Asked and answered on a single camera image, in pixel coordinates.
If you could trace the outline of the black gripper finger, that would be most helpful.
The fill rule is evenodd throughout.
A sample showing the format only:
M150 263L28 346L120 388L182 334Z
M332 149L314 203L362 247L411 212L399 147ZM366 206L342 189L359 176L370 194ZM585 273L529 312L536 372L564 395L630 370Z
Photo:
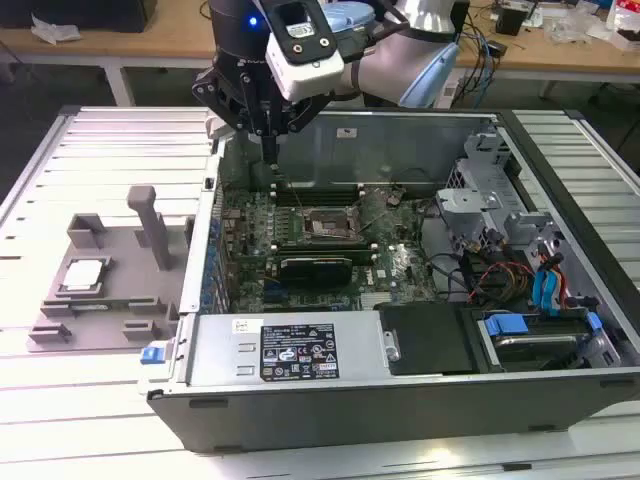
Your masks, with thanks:
M298 102L284 100L281 96L272 99L269 108L269 164L278 161L278 140L289 133L300 132L327 105L328 96L313 96Z
M218 68L209 68L196 79L192 92L206 107L235 130L258 138L261 158L270 163L270 129L259 101L256 83L246 68L227 78Z

